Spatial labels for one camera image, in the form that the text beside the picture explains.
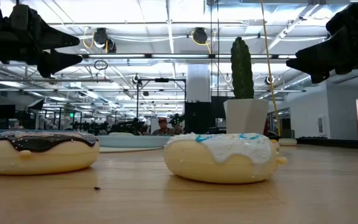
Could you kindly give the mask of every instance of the white frosting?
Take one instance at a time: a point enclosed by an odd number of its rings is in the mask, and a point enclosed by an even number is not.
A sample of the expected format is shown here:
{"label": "white frosting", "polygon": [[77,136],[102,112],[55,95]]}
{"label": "white frosting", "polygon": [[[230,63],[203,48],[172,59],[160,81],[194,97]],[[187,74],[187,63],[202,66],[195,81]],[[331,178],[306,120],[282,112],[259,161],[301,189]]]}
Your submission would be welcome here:
{"label": "white frosting", "polygon": [[217,163],[231,155],[247,156],[254,164],[264,164],[272,156],[270,139],[260,134],[182,134],[170,138],[165,147],[178,141],[196,141],[205,145]]}

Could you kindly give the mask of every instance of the white pot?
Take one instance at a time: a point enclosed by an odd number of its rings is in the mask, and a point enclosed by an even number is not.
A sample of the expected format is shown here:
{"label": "white pot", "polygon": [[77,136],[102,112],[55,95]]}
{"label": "white pot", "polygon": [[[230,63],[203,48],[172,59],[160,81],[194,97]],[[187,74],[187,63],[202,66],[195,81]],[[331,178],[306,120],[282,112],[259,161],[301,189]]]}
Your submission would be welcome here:
{"label": "white pot", "polygon": [[226,112],[226,132],[263,134],[269,102],[267,100],[227,100],[223,103]]}

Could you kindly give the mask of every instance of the table surface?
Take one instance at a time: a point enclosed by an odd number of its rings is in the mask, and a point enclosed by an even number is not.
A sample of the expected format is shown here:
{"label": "table surface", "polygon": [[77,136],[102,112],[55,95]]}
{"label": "table surface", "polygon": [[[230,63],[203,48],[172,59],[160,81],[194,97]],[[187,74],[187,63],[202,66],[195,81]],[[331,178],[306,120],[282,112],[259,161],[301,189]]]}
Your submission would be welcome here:
{"label": "table surface", "polygon": [[66,174],[0,175],[0,223],[358,223],[358,149],[281,152],[288,165],[247,185],[174,176],[162,150],[101,154]]}

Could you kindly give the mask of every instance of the potted cactus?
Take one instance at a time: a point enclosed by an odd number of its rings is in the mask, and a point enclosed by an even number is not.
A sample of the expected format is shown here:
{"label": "potted cactus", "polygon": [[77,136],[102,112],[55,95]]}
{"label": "potted cactus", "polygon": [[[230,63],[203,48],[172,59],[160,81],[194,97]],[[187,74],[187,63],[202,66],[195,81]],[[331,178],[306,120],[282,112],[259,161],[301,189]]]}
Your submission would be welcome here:
{"label": "potted cactus", "polygon": [[237,37],[232,45],[231,70],[236,99],[224,102],[226,131],[228,134],[263,134],[269,102],[254,99],[251,55],[241,37]]}

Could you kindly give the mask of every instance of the man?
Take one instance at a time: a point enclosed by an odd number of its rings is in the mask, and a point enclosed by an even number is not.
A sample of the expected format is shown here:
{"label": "man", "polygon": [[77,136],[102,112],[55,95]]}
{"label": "man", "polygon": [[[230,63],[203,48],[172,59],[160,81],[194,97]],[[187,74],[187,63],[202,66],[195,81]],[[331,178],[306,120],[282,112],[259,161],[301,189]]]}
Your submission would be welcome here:
{"label": "man", "polygon": [[159,118],[158,119],[158,125],[160,126],[160,129],[155,130],[153,132],[154,135],[158,134],[175,134],[175,130],[173,128],[168,128],[167,125],[167,119],[166,118]]}

